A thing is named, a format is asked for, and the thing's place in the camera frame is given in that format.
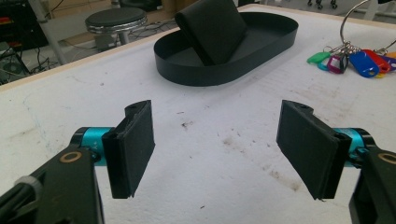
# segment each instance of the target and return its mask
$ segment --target floor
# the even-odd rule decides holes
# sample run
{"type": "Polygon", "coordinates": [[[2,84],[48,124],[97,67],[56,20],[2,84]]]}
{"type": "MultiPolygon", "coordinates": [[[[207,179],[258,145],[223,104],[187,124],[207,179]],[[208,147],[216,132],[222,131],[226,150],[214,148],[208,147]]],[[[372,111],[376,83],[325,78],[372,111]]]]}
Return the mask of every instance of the floor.
{"type": "MultiPolygon", "coordinates": [[[[357,5],[360,1],[361,0],[338,0],[336,1],[336,9],[332,8],[331,0],[323,0],[321,2],[322,9],[318,9],[318,5],[315,4],[316,0],[312,0],[312,6],[309,6],[307,4],[307,0],[261,0],[260,2],[269,6],[294,8],[303,11],[311,11],[344,17],[348,13],[348,11],[355,5],[357,5]]],[[[350,15],[350,17],[362,19],[364,17],[364,9],[366,9],[367,7],[368,4],[361,6],[359,8],[360,12],[354,12],[350,15]]],[[[396,23],[396,17],[393,15],[376,15],[374,21],[396,23]]],[[[132,33],[129,33],[129,39],[130,41],[135,41],[137,39],[145,38],[150,35],[155,35],[162,31],[173,29],[175,27],[177,27],[177,25],[173,20],[150,24],[141,27],[140,29],[132,33]]],[[[100,52],[100,50],[98,50],[95,46],[94,41],[79,44],[77,46],[72,46],[66,42],[63,42],[61,44],[63,45],[63,52],[65,53],[65,57],[69,62],[74,62],[100,52]]],[[[59,66],[56,57],[49,46],[40,49],[26,50],[23,52],[21,59],[26,65],[27,70],[31,74],[37,74],[42,71],[46,71],[59,66]]],[[[23,72],[21,72],[18,76],[11,76],[9,74],[4,74],[4,71],[2,74],[2,70],[0,69],[0,85],[7,84],[9,81],[20,79],[22,77],[24,77],[23,72]]]]}

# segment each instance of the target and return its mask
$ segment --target black cable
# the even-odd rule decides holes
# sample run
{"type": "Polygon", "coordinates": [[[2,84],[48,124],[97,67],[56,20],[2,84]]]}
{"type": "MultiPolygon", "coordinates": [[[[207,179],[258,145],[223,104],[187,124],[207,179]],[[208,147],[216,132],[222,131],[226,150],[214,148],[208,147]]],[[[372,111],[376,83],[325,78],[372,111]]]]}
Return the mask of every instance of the black cable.
{"type": "Polygon", "coordinates": [[[61,2],[58,3],[58,5],[56,5],[56,7],[54,7],[53,9],[51,9],[50,12],[53,12],[57,7],[59,7],[63,1],[64,1],[64,0],[61,0],[61,2]]]}
{"type": "Polygon", "coordinates": [[[132,31],[129,35],[133,40],[137,40],[138,38],[145,38],[151,35],[156,35],[159,32],[170,30],[174,27],[169,27],[169,25],[177,25],[175,20],[163,21],[158,23],[152,23],[146,26],[143,26],[143,30],[132,31]]]}
{"type": "Polygon", "coordinates": [[[1,55],[0,55],[0,60],[3,59],[3,57],[6,57],[7,52],[12,49],[12,47],[8,46],[8,49],[6,49],[1,55]]]}
{"type": "Polygon", "coordinates": [[[76,48],[76,49],[95,49],[95,47],[92,47],[92,48],[83,48],[83,47],[79,47],[79,46],[77,46],[77,45],[74,45],[74,44],[68,42],[67,40],[63,40],[63,42],[66,43],[66,44],[69,45],[69,46],[72,46],[72,47],[76,48]]]}
{"type": "Polygon", "coordinates": [[[0,207],[2,207],[11,197],[13,197],[21,189],[22,185],[16,185],[12,189],[9,189],[5,194],[0,196],[0,207]]]}
{"type": "Polygon", "coordinates": [[[40,52],[41,52],[41,49],[37,48],[37,62],[38,62],[38,66],[41,68],[40,52]]]}
{"type": "Polygon", "coordinates": [[[30,70],[30,74],[33,75],[33,74],[36,74],[36,73],[39,73],[39,72],[42,72],[42,71],[50,70],[50,67],[53,66],[53,65],[55,65],[55,64],[58,64],[58,63],[56,63],[56,62],[51,63],[51,62],[50,62],[50,58],[47,58],[47,59],[46,59],[44,62],[42,62],[40,65],[38,65],[38,66],[32,68],[32,69],[30,70]]]}

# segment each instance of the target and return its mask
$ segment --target black object in tray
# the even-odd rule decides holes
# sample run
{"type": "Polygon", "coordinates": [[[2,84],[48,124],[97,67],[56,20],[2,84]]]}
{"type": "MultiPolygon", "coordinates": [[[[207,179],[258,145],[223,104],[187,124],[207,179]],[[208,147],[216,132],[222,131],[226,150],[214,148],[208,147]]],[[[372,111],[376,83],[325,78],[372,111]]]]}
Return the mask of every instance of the black object in tray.
{"type": "Polygon", "coordinates": [[[181,85],[220,85],[243,76],[294,44],[297,21],[272,13],[240,14],[247,24],[247,32],[230,61],[204,66],[187,38],[176,31],[154,45],[158,72],[181,85]]]}
{"type": "Polygon", "coordinates": [[[200,0],[179,11],[175,22],[206,66],[227,63],[247,29],[233,0],[200,0]]]}

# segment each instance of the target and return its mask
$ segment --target cable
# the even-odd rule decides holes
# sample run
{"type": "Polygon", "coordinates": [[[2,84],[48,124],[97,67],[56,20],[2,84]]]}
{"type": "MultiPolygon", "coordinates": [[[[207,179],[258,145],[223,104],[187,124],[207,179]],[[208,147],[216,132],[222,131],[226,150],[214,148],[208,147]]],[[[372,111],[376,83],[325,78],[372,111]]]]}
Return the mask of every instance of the cable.
{"type": "Polygon", "coordinates": [[[40,64],[40,65],[38,65],[38,66],[32,68],[32,69],[30,70],[30,73],[31,73],[31,75],[34,75],[34,74],[37,74],[37,73],[40,73],[40,72],[43,72],[43,71],[50,70],[51,67],[52,67],[53,65],[55,65],[55,64],[58,64],[58,63],[56,63],[56,62],[50,62],[50,58],[47,58],[42,64],[40,64]]]}
{"type": "Polygon", "coordinates": [[[74,45],[74,44],[68,42],[67,40],[63,40],[63,42],[66,43],[66,44],[69,45],[69,46],[75,47],[76,49],[95,49],[95,47],[92,47],[92,48],[83,48],[83,47],[74,45]]]}
{"type": "Polygon", "coordinates": [[[70,61],[71,61],[71,62],[74,62],[75,59],[76,59],[76,57],[77,57],[80,53],[83,53],[83,52],[86,52],[87,50],[92,50],[92,49],[84,49],[84,50],[82,50],[82,51],[76,53],[70,61]]]}
{"type": "Polygon", "coordinates": [[[12,47],[8,47],[1,55],[0,55],[0,60],[5,58],[7,56],[8,51],[12,49],[12,47]]]}
{"type": "Polygon", "coordinates": [[[22,188],[22,185],[16,185],[12,189],[9,189],[5,194],[0,196],[0,207],[2,207],[10,198],[18,193],[22,188]]]}
{"type": "Polygon", "coordinates": [[[141,29],[137,29],[129,33],[129,36],[133,41],[135,41],[137,39],[146,38],[151,35],[156,35],[160,32],[173,29],[174,27],[170,27],[170,25],[173,25],[174,27],[177,25],[174,19],[143,26],[141,29]]]}
{"type": "Polygon", "coordinates": [[[42,69],[41,69],[42,63],[40,62],[40,52],[41,52],[41,49],[40,49],[40,48],[37,48],[37,62],[38,62],[38,68],[39,68],[40,71],[41,71],[41,70],[42,70],[42,69]]]}
{"type": "Polygon", "coordinates": [[[33,189],[30,186],[24,184],[20,185],[22,185],[22,188],[0,207],[0,223],[7,223],[7,220],[13,214],[14,210],[18,210],[27,199],[32,198],[34,195],[33,189]]]}
{"type": "MultiPolygon", "coordinates": [[[[57,7],[59,7],[63,1],[64,1],[64,0],[61,0],[61,2],[58,3],[58,5],[56,5],[56,7],[54,7],[53,9],[51,9],[50,12],[53,12],[57,7]]],[[[44,18],[47,18],[49,15],[50,15],[50,13],[47,13],[47,14],[44,16],[44,18]]]]}
{"type": "MultiPolygon", "coordinates": [[[[30,73],[30,71],[26,68],[26,66],[24,65],[24,63],[23,63],[23,61],[22,61],[22,59],[21,59],[21,58],[22,58],[22,53],[23,53],[23,47],[24,47],[23,40],[25,39],[26,36],[29,36],[30,33],[26,31],[26,30],[27,30],[27,29],[26,29],[27,27],[21,25],[20,20],[16,20],[16,18],[18,18],[18,17],[16,17],[15,14],[13,13],[13,10],[12,10],[12,8],[11,8],[12,2],[10,2],[9,0],[5,0],[4,3],[5,3],[5,5],[6,5],[6,9],[7,9],[7,12],[8,12],[8,14],[9,14],[10,18],[14,21],[15,26],[16,26],[17,29],[18,29],[19,39],[16,39],[16,41],[18,41],[18,42],[21,43],[21,48],[20,48],[20,50],[19,50],[21,53],[20,53],[19,58],[17,58],[17,59],[18,59],[19,63],[22,65],[23,73],[24,73],[24,74],[30,73]]],[[[35,28],[36,26],[38,26],[38,23],[35,23],[35,24],[33,24],[33,26],[30,26],[30,27],[28,27],[28,28],[29,28],[29,30],[32,30],[32,29],[35,28]]],[[[40,61],[39,61],[39,59],[38,59],[38,57],[39,57],[39,52],[40,52],[40,48],[39,48],[38,44],[35,42],[35,39],[34,39],[34,38],[29,38],[29,40],[30,40],[30,43],[32,43],[32,44],[34,45],[34,47],[38,48],[37,60],[38,60],[39,67],[40,67],[40,69],[41,69],[42,63],[40,63],[40,61]]]]}
{"type": "Polygon", "coordinates": [[[7,73],[7,74],[9,75],[9,78],[11,78],[11,76],[15,76],[15,77],[25,77],[25,76],[22,76],[22,75],[20,75],[20,74],[12,73],[12,72],[9,72],[9,71],[4,70],[4,69],[1,69],[1,68],[0,68],[0,71],[7,73]]]}

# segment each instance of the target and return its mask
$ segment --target white table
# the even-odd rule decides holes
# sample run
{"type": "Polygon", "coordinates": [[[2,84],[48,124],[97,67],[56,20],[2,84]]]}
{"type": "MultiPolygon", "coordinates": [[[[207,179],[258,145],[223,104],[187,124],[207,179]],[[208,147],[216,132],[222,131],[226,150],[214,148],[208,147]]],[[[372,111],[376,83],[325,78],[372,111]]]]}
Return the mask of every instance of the white table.
{"type": "MultiPolygon", "coordinates": [[[[334,200],[314,201],[276,144],[281,101],[312,106],[331,127],[363,128],[396,151],[396,75],[333,75],[305,62],[340,44],[342,18],[241,10],[285,15],[300,27],[293,47],[228,84],[194,88],[162,78],[156,35],[1,86],[0,192],[65,148],[79,127],[116,126],[125,106],[150,99],[156,147],[135,198],[113,200],[106,168],[96,169],[106,223],[350,223],[359,170],[344,169],[334,200]]],[[[348,20],[345,36],[377,49],[396,26],[348,20]]]]}

